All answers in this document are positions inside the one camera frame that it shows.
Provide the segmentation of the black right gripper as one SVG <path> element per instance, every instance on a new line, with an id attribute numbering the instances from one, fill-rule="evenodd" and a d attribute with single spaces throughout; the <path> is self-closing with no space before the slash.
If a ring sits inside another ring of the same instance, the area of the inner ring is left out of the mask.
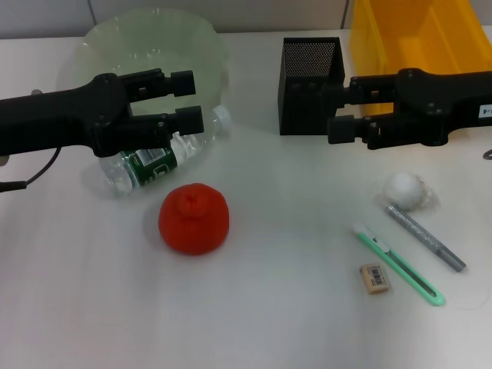
<path id="1" fill-rule="evenodd" d="M 441 146 L 451 132 L 491 125 L 491 72 L 436 75 L 420 69 L 397 74 L 352 77 L 321 88 L 321 114 L 336 115 L 345 105 L 395 103 L 393 115 L 355 118 L 345 115 L 327 120 L 331 145 L 360 138 L 368 149 L 422 144 Z"/>

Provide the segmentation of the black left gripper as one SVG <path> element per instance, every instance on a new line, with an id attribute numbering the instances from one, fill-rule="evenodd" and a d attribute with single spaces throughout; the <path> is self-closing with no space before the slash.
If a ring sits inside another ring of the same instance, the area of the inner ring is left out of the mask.
<path id="1" fill-rule="evenodd" d="M 65 91 L 1 100 L 1 155 L 81 145 L 96 156 L 123 149 L 117 123 L 129 100 L 115 74 L 98 75 Z"/>

